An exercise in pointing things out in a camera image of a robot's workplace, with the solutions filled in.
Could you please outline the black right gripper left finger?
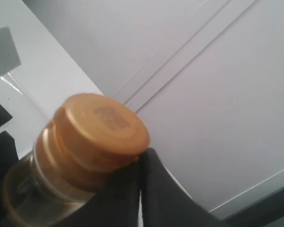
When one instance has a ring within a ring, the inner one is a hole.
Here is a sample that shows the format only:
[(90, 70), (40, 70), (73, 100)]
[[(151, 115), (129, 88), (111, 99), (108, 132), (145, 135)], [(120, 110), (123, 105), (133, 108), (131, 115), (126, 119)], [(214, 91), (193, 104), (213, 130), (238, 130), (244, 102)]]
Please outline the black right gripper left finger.
[(138, 162), (114, 172), (82, 208), (56, 227), (137, 227), (140, 200)]

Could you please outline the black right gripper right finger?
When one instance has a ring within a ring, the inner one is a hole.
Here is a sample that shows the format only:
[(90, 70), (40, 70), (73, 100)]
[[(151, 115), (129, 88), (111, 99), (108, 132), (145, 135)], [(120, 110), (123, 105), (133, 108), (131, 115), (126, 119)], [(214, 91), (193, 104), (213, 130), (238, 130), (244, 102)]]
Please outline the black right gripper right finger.
[(142, 218), (145, 227), (222, 227), (172, 179), (156, 151), (140, 155)]

